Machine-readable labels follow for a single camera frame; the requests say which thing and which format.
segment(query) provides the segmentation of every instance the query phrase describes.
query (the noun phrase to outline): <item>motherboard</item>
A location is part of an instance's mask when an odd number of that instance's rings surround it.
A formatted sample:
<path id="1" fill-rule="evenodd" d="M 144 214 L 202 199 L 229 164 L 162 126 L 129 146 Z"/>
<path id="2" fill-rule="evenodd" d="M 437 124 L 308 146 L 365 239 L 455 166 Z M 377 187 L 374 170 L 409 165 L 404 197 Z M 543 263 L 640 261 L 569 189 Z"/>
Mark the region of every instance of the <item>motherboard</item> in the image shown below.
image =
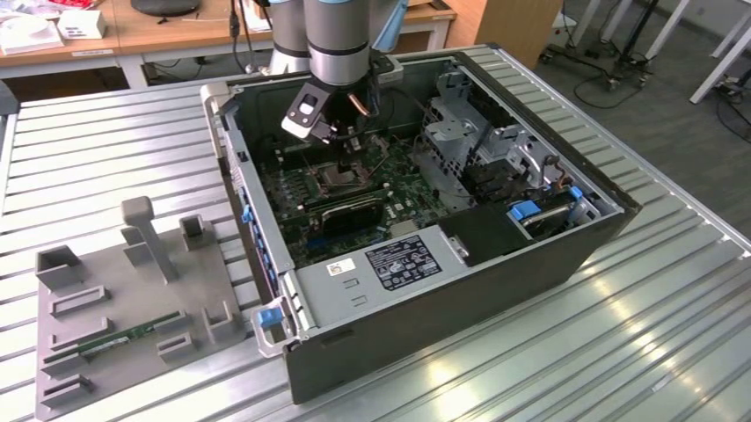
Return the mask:
<path id="1" fill-rule="evenodd" d="M 370 135 L 338 150 L 300 142 L 273 149 L 260 178 L 297 267 L 417 231 L 448 215 L 412 159 L 418 144 L 416 138 Z"/>

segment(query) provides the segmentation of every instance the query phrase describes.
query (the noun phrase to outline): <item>warning label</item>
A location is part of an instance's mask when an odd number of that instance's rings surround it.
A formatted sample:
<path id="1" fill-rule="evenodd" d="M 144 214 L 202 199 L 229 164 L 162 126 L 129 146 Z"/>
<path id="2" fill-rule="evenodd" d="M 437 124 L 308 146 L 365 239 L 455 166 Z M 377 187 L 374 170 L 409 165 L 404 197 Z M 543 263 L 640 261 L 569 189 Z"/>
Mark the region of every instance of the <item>warning label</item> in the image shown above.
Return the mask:
<path id="1" fill-rule="evenodd" d="M 373 249 L 365 256 L 385 290 L 396 290 L 441 272 L 418 236 Z"/>

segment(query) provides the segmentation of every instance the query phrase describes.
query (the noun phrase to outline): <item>metal frame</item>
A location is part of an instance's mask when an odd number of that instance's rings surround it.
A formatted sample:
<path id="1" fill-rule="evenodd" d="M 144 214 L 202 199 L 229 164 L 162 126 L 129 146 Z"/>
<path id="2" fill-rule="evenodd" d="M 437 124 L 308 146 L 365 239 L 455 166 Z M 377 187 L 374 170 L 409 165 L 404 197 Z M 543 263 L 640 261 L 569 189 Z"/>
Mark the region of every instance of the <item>metal frame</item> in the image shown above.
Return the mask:
<path id="1" fill-rule="evenodd" d="M 448 35 L 449 18 L 437 18 L 429 23 L 404 25 L 401 33 L 424 33 L 429 32 L 427 51 L 435 51 L 444 47 L 445 37 Z M 270 40 L 254 41 L 253 50 L 265 50 L 273 48 Z M 237 43 L 237 51 L 246 52 L 245 43 Z M 72 70 L 100 69 L 109 67 L 120 67 L 128 81 L 128 86 L 133 89 L 148 88 L 149 82 L 142 74 L 142 65 L 162 60 L 184 59 L 204 55 L 226 55 L 232 52 L 230 44 L 218 46 L 182 48 L 177 50 L 162 50 L 157 52 L 140 53 L 136 55 L 108 55 L 106 57 L 96 57 L 90 59 L 74 60 L 68 62 L 50 62 L 41 64 L 26 64 L 22 66 L 0 67 L 0 79 L 10 77 L 46 75 L 50 73 L 68 72 Z"/>
<path id="2" fill-rule="evenodd" d="M 631 2 L 632 0 L 620 0 L 619 8 L 615 10 L 612 18 L 609 18 L 608 25 L 601 32 L 600 41 L 603 43 L 607 43 L 612 39 L 612 34 L 615 33 L 615 30 L 619 29 L 620 21 L 629 9 Z"/>
<path id="3" fill-rule="evenodd" d="M 691 0 L 680 0 L 676 9 L 672 11 L 668 22 L 663 26 L 661 31 L 657 34 L 657 38 L 648 48 L 645 54 L 647 60 L 653 59 L 659 55 L 659 50 L 661 50 L 663 46 L 665 45 L 665 41 L 668 40 L 672 31 L 676 29 L 680 18 L 683 18 L 683 13 L 685 11 L 685 8 L 688 7 L 688 3 L 691 3 Z"/>
<path id="4" fill-rule="evenodd" d="M 584 14 L 581 15 L 580 21 L 576 23 L 576 30 L 571 36 L 571 44 L 576 47 L 581 41 L 581 37 L 589 28 L 591 19 L 595 17 L 595 12 L 600 7 L 600 0 L 589 0 Z"/>
<path id="5" fill-rule="evenodd" d="M 539 86 L 547 86 L 545 82 L 540 79 L 540 77 L 536 76 L 528 70 L 525 70 L 521 67 L 521 63 L 517 62 L 516 59 L 513 59 L 513 57 L 508 53 L 505 53 L 501 50 L 497 50 L 496 54 L 500 57 L 503 57 L 503 59 L 507 62 L 513 63 L 516 66 L 519 66 L 519 68 L 521 68 L 520 69 L 521 74 L 527 76 Z M 671 194 L 676 195 L 681 200 L 684 200 L 685 203 L 707 218 L 707 221 L 711 222 L 712 225 L 721 228 L 721 230 L 732 238 L 733 242 L 740 244 L 744 249 L 751 251 L 751 242 L 748 241 L 745 236 L 743 236 L 740 232 L 729 224 L 727 224 L 727 222 L 719 217 L 719 215 L 716 215 L 715 212 L 711 209 L 708 209 L 707 206 L 701 204 L 701 202 L 699 202 L 699 200 L 685 191 L 685 189 L 683 189 L 668 178 L 668 176 L 665 176 L 665 174 L 660 170 L 657 170 L 657 167 L 655 167 L 644 158 L 641 158 L 641 156 L 636 153 L 636 151 L 633 151 L 633 149 L 631 149 L 631 147 L 625 143 L 623 143 L 623 141 L 619 138 L 616 138 L 616 136 L 608 131 L 608 129 L 605 129 L 597 123 L 597 121 L 595 121 L 595 119 L 592 119 L 579 109 L 579 107 L 575 106 L 573 103 L 571 103 L 569 100 L 559 94 L 559 92 L 553 91 L 552 88 L 551 88 L 551 95 L 556 101 L 564 104 L 575 113 L 579 114 L 580 119 L 587 121 L 588 126 L 595 128 L 607 136 L 608 142 L 619 146 L 619 149 L 623 151 L 624 156 L 627 156 L 628 159 L 635 161 L 639 164 L 639 167 L 641 167 L 645 171 L 648 171 L 649 175 L 655 178 L 655 180 L 664 187 L 669 189 Z"/>
<path id="6" fill-rule="evenodd" d="M 740 20 L 729 30 L 729 33 L 727 33 L 723 42 L 719 44 L 719 46 L 716 46 L 716 50 L 712 52 L 711 55 L 715 58 L 717 58 L 723 54 L 727 46 L 729 45 L 729 43 L 740 33 L 740 29 L 743 29 L 743 27 L 748 23 L 748 20 L 751 19 L 751 3 L 747 0 L 743 0 L 741 3 L 745 3 L 745 5 L 748 6 L 748 10 L 745 11 L 743 16 L 740 17 Z M 729 68 L 729 66 L 736 61 L 737 57 L 745 50 L 745 47 L 748 46 L 748 42 L 751 42 L 751 26 L 743 32 L 740 39 L 729 49 L 729 52 L 727 53 L 723 60 L 719 62 L 717 66 L 715 67 L 715 70 L 712 70 L 712 73 L 708 74 L 707 79 L 704 80 L 701 85 L 699 85 L 696 92 L 693 92 L 693 95 L 691 96 L 691 102 L 693 104 L 699 104 L 701 99 L 704 99 L 704 97 L 707 96 L 709 90 L 715 87 L 716 81 L 719 81 L 719 78 L 725 74 L 727 69 Z"/>

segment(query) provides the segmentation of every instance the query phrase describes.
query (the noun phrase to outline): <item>workbench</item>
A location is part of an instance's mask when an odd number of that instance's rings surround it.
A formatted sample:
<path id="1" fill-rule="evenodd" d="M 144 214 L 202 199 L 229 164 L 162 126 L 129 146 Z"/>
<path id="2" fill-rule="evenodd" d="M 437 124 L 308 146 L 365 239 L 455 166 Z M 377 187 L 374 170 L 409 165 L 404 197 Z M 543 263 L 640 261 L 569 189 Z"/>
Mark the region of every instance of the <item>workbench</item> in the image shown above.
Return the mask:
<path id="1" fill-rule="evenodd" d="M 130 0 L 104 0 L 97 6 L 106 22 L 101 40 L 65 40 L 65 46 L 18 55 L 0 54 L 0 79 L 45 75 L 72 70 L 120 67 L 130 88 L 148 87 L 142 65 L 232 52 L 229 37 L 229 2 L 202 0 L 198 15 L 160 18 L 138 13 Z M 425 48 L 444 47 L 448 25 L 456 14 L 451 9 L 436 10 L 429 4 L 408 9 L 404 16 L 404 33 L 429 33 Z M 253 50 L 273 48 L 270 31 L 249 31 Z M 248 51 L 240 31 L 237 51 Z"/>
<path id="2" fill-rule="evenodd" d="M 564 285 L 305 404 L 248 338 L 58 420 L 748 419 L 751 244 L 503 51 L 465 53 L 643 204 L 619 238 Z M 198 87 L 36 101 L 6 119 L 2 420 L 33 417 L 34 251 L 118 243 L 121 199 L 152 197 L 157 231 L 196 212 L 214 223 L 244 315 L 258 305 Z"/>

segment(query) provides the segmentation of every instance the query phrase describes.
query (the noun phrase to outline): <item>gray carpet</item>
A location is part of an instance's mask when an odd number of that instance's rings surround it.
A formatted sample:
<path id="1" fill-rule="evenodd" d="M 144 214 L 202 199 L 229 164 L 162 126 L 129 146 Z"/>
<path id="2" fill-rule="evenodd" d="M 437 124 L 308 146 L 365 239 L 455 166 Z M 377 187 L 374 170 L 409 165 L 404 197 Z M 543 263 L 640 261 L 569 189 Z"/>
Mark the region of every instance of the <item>gray carpet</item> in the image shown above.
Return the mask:
<path id="1" fill-rule="evenodd" d="M 597 28 L 612 1 L 600 6 L 580 43 L 581 51 L 597 39 Z M 565 0 L 569 16 L 580 17 L 587 3 L 588 0 Z M 619 47 L 625 43 L 640 12 L 641 7 L 633 4 L 613 37 Z M 647 52 L 665 20 L 659 15 L 649 20 L 637 44 L 640 53 Z M 708 56 L 717 42 L 715 37 L 679 26 L 652 62 L 655 76 L 643 91 L 613 110 L 589 107 L 573 96 L 575 85 L 597 74 L 595 69 L 556 57 L 552 63 L 537 66 L 536 73 L 720 217 L 751 236 L 751 171 L 745 171 L 751 144 L 720 125 L 715 93 L 709 93 L 699 105 L 688 102 L 717 64 Z M 740 58 L 729 74 L 740 76 L 749 66 L 751 62 Z M 592 83 L 581 87 L 580 95 L 593 104 L 611 105 L 632 91 L 632 86 L 624 85 L 608 92 L 604 83 Z M 747 103 L 739 108 L 751 117 L 751 100 Z M 736 131 L 747 131 L 745 124 L 725 106 L 723 117 Z"/>

